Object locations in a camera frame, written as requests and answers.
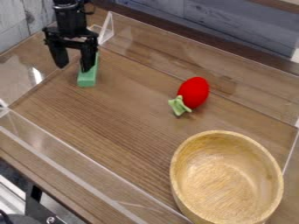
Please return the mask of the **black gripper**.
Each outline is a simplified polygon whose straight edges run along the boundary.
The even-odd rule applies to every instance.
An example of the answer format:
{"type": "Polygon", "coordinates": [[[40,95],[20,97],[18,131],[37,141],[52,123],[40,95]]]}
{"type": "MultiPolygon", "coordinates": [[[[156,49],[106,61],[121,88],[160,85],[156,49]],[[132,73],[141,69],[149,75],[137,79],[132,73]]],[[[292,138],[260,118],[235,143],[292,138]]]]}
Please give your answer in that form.
{"type": "Polygon", "coordinates": [[[86,72],[94,66],[96,53],[98,50],[98,35],[88,28],[74,32],[65,32],[57,27],[49,26],[41,31],[44,33],[44,44],[49,48],[56,66],[64,68],[69,63],[69,56],[65,48],[80,49],[81,71],[86,72]]]}

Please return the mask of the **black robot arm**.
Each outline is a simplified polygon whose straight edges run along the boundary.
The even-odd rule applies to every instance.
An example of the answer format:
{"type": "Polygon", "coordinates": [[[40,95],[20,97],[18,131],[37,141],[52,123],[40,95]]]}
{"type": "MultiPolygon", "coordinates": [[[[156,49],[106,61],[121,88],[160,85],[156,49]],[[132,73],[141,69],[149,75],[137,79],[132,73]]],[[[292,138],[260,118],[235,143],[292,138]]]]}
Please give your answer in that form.
{"type": "Polygon", "coordinates": [[[69,64],[66,49],[80,51],[80,69],[86,72],[96,64],[98,35],[88,29],[85,0],[52,0],[56,25],[42,28],[44,44],[58,68],[69,64]]]}

